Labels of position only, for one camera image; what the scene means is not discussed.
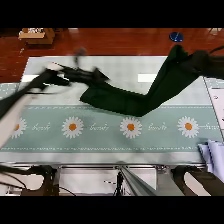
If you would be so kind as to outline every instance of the wooden floor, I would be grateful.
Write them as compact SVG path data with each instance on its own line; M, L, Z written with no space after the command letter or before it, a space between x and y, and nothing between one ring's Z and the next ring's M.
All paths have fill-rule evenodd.
M88 55L166 56L176 44L173 31L182 32L181 45L189 53L224 45L224 29L217 28L80 28L66 29L51 46L27 46L17 36L0 37L0 83L18 82L30 56L72 55L80 47Z

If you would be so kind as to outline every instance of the flower center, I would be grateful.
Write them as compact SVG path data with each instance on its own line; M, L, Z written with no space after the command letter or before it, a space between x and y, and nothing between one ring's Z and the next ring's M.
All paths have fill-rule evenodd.
M129 131L134 131L134 129L135 129L134 124L128 124L128 130Z
M14 131L17 131L19 129L19 124L16 125Z
M69 129L70 129L71 131L74 131L76 128L77 128L76 124L70 124L70 125L69 125Z
M190 124L190 123L186 123L185 124L185 128L187 129L187 130L192 130L192 124Z

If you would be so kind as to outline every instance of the blue round object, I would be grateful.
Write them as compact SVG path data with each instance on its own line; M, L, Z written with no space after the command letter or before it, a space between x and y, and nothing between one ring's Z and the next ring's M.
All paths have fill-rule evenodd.
M180 32L172 32L169 37L174 42L182 42L184 40L184 36Z

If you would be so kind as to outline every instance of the dark green cloth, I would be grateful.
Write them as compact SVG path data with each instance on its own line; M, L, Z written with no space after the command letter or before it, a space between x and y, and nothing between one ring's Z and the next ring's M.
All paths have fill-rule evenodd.
M179 66L188 57L182 46L175 45L146 95L125 91L103 82L91 84L80 100L96 108L141 117L178 95L198 78L196 73L187 72Z

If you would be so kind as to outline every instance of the white daisy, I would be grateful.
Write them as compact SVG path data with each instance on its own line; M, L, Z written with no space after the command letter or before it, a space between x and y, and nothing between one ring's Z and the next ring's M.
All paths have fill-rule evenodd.
M74 118L74 117L69 117L68 119L66 119L65 122L63 122L62 125L62 131L64 131L64 134L66 136L66 138L70 137L71 138L75 138L76 136L79 136L82 134L82 130L83 130L83 122L81 119L79 119L78 117Z
M123 131L123 135L126 135L126 138L135 138L141 134L140 130L142 130L140 121L134 117L124 118L120 127L120 131Z
M199 127L194 118L182 117L179 119L177 127L179 127L179 131L182 131L182 135L188 138L194 138L199 133Z
M26 130L26 121L25 119L20 118L18 124L14 128L14 132L12 133L12 138L17 138L23 134L23 131Z

